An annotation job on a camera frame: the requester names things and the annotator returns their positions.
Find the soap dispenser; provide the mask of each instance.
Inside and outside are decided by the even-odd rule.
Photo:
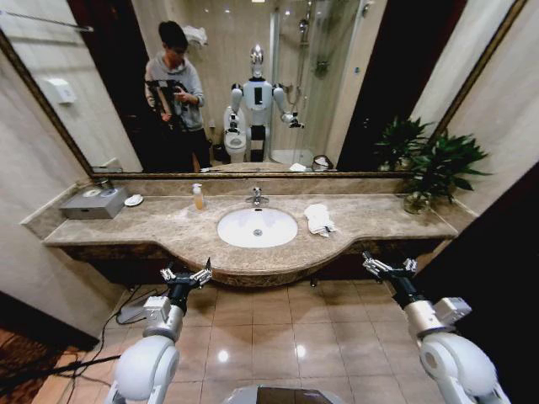
[[[197,210],[204,209],[204,196],[202,196],[202,189],[200,189],[201,186],[201,183],[193,184],[193,200],[195,201],[195,208]]]

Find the door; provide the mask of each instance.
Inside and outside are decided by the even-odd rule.
[[[465,5],[466,0],[387,1],[339,170],[376,170],[374,144],[396,116],[412,113]]]
[[[144,95],[148,54],[131,0],[67,0],[145,173],[162,171],[166,150]]]

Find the toilet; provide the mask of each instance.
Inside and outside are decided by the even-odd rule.
[[[225,148],[227,153],[230,156],[230,163],[243,162],[245,159],[245,151],[247,149],[247,139],[246,139],[246,129],[245,125],[245,115],[240,109],[237,112],[237,129],[239,132],[229,132],[230,121],[228,117],[232,113],[232,108],[230,106],[225,109],[225,114],[223,115],[223,128],[225,129]]]

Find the vanity counter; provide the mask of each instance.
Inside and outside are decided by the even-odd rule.
[[[451,239],[455,228],[435,212],[410,215],[395,194],[274,195],[262,207],[283,210],[298,224],[297,236],[271,248],[234,247],[217,235],[217,223],[227,213],[248,208],[239,196],[210,196],[206,209],[196,210],[192,197],[146,197],[141,205],[124,208],[114,219],[67,220],[45,240],[49,247],[157,244],[202,268],[211,257],[216,279],[264,276],[319,268],[359,240]],[[313,235],[303,211],[325,204],[337,231],[329,238]]]

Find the shower glass door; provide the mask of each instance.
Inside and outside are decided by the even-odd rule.
[[[360,0],[284,1],[275,11],[274,79],[305,128],[288,128],[274,108],[271,160],[310,167],[325,154],[359,6]]]

